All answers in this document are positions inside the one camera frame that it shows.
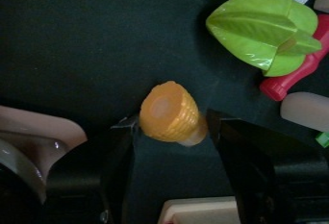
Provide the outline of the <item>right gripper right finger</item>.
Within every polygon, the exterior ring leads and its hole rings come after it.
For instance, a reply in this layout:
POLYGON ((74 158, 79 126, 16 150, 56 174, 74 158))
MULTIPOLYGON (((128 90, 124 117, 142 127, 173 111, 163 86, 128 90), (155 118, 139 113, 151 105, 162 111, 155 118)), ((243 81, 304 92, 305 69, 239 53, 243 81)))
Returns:
POLYGON ((329 152, 207 111, 242 224, 329 224, 329 152))

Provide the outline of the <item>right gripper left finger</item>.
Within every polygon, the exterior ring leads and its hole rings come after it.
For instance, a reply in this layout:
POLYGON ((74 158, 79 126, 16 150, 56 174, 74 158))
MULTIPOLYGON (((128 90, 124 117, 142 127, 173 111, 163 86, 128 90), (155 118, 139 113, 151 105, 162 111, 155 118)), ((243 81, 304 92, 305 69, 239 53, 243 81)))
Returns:
POLYGON ((124 118, 54 164, 43 224, 123 224, 138 118, 124 118))

